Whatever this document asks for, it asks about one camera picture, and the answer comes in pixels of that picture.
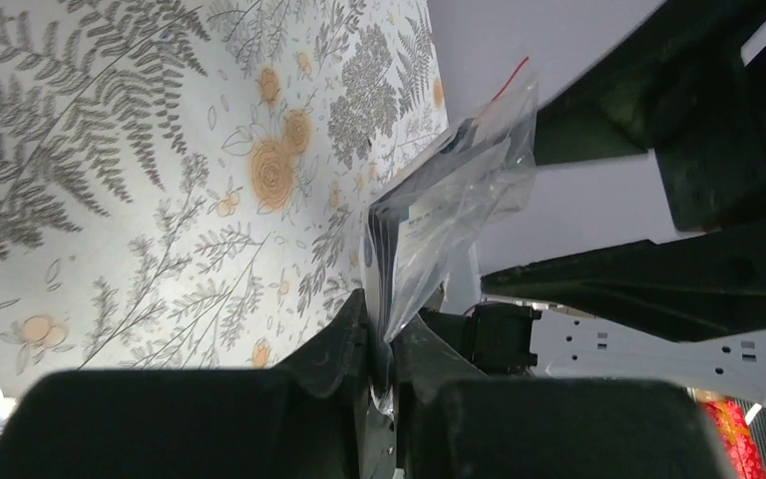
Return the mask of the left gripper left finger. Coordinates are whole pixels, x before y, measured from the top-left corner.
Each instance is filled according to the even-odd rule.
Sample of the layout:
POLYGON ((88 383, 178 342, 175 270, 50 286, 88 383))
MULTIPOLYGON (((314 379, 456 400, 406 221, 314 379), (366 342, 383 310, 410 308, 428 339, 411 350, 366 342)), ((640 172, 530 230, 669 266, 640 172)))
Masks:
POLYGON ((358 289, 270 368, 50 374, 0 434, 0 478, 357 478, 368 326, 358 289))

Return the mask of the white sachets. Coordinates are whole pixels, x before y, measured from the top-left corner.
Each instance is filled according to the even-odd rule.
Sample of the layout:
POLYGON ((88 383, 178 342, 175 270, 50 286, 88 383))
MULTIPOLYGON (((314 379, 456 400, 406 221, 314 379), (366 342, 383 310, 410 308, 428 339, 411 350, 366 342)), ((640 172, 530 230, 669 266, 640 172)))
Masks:
POLYGON ((492 99, 439 134, 362 215, 371 397, 395 416, 393 342, 484 226, 519 212, 537 171, 538 82, 524 57, 492 99))

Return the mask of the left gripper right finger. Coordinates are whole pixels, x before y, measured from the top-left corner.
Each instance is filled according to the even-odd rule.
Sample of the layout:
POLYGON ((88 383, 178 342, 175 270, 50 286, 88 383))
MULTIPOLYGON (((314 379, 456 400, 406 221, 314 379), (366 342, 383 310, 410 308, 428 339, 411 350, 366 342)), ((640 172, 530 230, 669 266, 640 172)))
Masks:
POLYGON ((718 432, 666 382, 490 376, 413 320, 393 341, 409 478, 732 478, 718 432))

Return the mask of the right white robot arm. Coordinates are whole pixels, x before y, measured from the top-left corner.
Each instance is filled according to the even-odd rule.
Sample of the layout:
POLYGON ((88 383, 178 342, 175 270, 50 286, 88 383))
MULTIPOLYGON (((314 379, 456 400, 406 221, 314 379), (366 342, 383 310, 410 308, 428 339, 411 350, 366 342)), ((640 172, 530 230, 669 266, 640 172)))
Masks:
POLYGON ((766 406, 766 1, 433 1, 452 120, 539 77, 538 173, 447 290, 593 315, 540 374, 667 379, 766 406))

